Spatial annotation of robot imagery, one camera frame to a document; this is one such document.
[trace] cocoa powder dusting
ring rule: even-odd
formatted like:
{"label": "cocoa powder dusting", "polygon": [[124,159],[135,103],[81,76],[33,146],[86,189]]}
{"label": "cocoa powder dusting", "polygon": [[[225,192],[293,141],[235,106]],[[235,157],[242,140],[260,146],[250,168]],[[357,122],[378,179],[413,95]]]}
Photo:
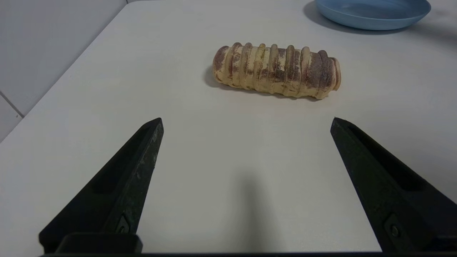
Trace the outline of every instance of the cocoa powder dusting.
{"label": "cocoa powder dusting", "polygon": [[216,70],[221,70],[222,68],[222,62],[224,61],[225,58],[225,52],[229,49],[230,47],[228,46],[223,46],[221,47],[216,55],[214,56],[214,61],[213,65]]}

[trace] white tabletop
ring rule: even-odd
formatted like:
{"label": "white tabletop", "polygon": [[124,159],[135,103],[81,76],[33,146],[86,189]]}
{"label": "white tabletop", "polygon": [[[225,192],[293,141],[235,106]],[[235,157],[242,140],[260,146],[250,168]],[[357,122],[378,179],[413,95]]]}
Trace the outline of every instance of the white tabletop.
{"label": "white tabletop", "polygon": [[[330,125],[355,123],[456,201],[449,20],[361,33],[303,0],[128,4],[0,144],[2,255],[39,255],[41,229],[156,117],[144,252],[379,251]],[[219,85],[213,56],[234,42],[324,49],[341,87],[311,101]]]}

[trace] bread roll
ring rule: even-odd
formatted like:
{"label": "bread roll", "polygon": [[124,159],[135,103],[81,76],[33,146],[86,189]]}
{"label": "bread roll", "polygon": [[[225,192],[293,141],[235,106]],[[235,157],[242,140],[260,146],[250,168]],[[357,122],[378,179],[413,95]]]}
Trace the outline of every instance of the bread roll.
{"label": "bread roll", "polygon": [[213,74],[231,87],[290,97],[323,99],[341,84],[338,60],[324,50],[313,53],[308,47],[283,49],[275,44],[221,47],[214,56]]}

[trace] blue plate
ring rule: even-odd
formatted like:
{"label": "blue plate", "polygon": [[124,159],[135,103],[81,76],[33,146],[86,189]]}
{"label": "blue plate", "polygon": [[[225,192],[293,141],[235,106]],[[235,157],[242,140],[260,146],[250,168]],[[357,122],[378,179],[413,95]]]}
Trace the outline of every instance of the blue plate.
{"label": "blue plate", "polygon": [[408,27],[431,9],[426,0],[316,0],[316,6],[334,22],[368,30]]}

